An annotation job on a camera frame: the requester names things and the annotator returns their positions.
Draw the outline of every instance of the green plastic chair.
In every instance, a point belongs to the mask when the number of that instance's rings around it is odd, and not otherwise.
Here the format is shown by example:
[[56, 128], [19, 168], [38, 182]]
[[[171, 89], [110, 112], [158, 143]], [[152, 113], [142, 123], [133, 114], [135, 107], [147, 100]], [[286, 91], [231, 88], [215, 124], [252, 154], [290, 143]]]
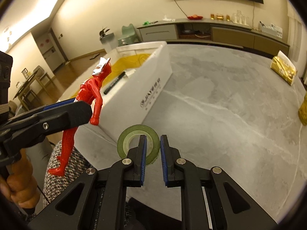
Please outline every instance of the green plastic chair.
[[135, 31], [133, 24], [130, 23], [128, 27], [122, 27], [122, 37], [118, 39], [118, 45], [131, 45], [140, 42], [140, 39]]

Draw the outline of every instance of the green object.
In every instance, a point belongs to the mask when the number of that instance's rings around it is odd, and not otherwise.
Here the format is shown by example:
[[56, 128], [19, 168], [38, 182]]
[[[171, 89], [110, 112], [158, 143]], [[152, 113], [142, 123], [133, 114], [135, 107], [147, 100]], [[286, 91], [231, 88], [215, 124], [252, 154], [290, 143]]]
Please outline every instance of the green object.
[[131, 140], [138, 135], [146, 135], [149, 144], [147, 145], [146, 165], [154, 163], [160, 151], [160, 139], [158, 134], [149, 126], [136, 124], [125, 129], [117, 141], [117, 152], [120, 158], [127, 157]]
[[121, 47], [124, 45], [131, 45], [136, 42], [140, 42], [140, 39], [138, 37], [138, 34], [136, 33], [133, 24], [130, 23], [128, 27], [123, 26], [122, 37], [118, 39], [118, 45]]

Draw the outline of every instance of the triangular cutout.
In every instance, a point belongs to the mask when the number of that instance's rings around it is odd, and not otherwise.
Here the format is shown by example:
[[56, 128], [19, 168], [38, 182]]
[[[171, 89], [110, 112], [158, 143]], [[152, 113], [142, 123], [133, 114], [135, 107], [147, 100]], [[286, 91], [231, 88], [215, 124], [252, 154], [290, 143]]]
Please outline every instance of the triangular cutout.
[[251, 206], [238, 194], [238, 192], [229, 183], [224, 182], [224, 188], [226, 190], [232, 211], [235, 214], [238, 214], [251, 208]]
[[56, 210], [68, 215], [73, 215], [75, 213], [83, 188], [84, 183], [79, 183], [65, 198], [63, 198], [55, 206]]

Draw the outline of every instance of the toy figurine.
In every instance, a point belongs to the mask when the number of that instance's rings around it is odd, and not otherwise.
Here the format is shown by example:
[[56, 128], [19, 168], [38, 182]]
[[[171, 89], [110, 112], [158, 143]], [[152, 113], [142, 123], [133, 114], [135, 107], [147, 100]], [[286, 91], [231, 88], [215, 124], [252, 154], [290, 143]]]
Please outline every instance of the toy figurine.
[[[95, 106], [93, 116], [90, 119], [92, 125], [99, 124], [99, 116], [102, 107], [102, 97], [100, 94], [100, 88], [104, 79], [111, 73], [110, 58], [100, 58], [99, 64], [95, 67], [93, 71], [93, 77], [84, 81], [80, 86], [80, 91], [75, 99], [75, 101], [83, 100], [88, 104], [92, 104], [95, 99]], [[60, 166], [58, 168], [49, 169], [48, 172], [51, 175], [64, 176], [65, 167], [68, 164], [70, 154], [74, 147], [74, 136], [78, 127], [71, 128], [63, 131], [62, 138], [62, 152], [61, 156], [58, 156], [60, 161]]]

